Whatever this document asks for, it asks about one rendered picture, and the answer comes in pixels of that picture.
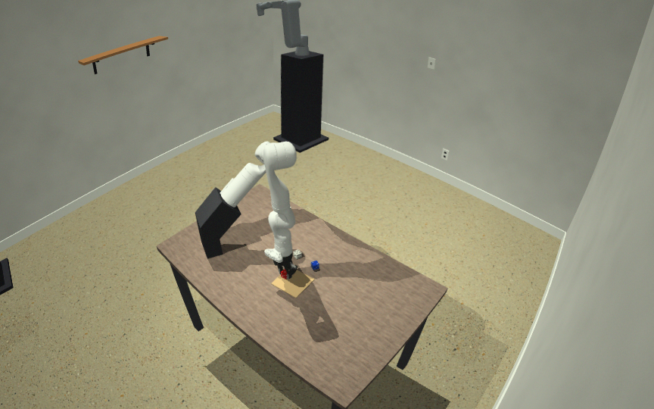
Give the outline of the pale yellow flat mat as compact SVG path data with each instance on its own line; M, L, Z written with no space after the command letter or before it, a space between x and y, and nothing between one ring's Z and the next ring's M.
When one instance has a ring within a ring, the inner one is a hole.
M280 275L271 284L296 298L312 281L314 278L296 270L292 278L284 279Z

